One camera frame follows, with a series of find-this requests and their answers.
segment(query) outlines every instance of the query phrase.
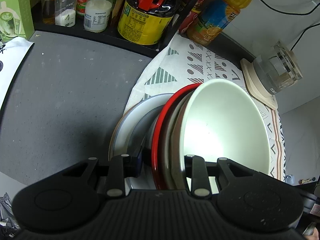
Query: yellow label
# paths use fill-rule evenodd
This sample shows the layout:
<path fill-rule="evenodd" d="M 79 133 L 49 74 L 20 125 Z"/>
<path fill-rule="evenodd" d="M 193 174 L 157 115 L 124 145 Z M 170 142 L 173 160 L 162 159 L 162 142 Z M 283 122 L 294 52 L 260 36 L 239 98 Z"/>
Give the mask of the yellow label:
<path fill-rule="evenodd" d="M 171 19 L 172 17 L 161 18 L 142 13 L 125 1 L 118 31 L 129 41 L 140 45 L 152 45 L 159 41 Z"/>

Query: gray countertop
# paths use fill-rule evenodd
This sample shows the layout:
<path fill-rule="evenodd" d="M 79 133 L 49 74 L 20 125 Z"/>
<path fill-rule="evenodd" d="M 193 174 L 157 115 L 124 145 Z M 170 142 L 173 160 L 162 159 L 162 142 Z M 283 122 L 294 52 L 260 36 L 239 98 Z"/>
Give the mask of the gray countertop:
<path fill-rule="evenodd" d="M 35 32 L 1 108 L 0 171 L 24 184 L 85 158 L 107 158 L 131 89 L 151 58 Z"/>

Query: orange juice bottle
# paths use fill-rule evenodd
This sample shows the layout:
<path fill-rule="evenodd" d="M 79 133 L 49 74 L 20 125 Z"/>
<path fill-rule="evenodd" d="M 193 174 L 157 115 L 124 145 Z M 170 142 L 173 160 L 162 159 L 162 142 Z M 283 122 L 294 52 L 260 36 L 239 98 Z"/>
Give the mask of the orange juice bottle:
<path fill-rule="evenodd" d="M 208 45 L 252 0 L 213 0 L 187 29 L 188 38 Z"/>

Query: patterned cloth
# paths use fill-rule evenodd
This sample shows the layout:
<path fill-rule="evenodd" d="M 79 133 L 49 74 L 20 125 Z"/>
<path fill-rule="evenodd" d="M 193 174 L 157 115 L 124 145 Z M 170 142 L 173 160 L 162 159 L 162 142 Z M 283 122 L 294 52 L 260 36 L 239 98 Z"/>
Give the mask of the patterned cloth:
<path fill-rule="evenodd" d="M 166 49 L 145 68 L 133 87 L 125 111 L 150 96 L 175 93 L 192 83 L 203 83 L 213 78 L 234 82 L 246 92 L 241 70 L 228 60 L 199 44 L 176 34 Z M 263 118 L 270 145 L 270 176 L 284 181 L 284 137 L 278 111 L 252 98 Z"/>

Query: person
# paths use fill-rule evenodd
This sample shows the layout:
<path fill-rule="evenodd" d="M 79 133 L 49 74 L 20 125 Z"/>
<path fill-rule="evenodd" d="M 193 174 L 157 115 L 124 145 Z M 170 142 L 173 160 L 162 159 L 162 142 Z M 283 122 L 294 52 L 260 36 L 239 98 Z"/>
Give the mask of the person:
<path fill-rule="evenodd" d="M 313 234 L 311 236 L 304 236 L 307 240 L 319 240 L 319 232 L 318 229 L 313 230 Z"/>

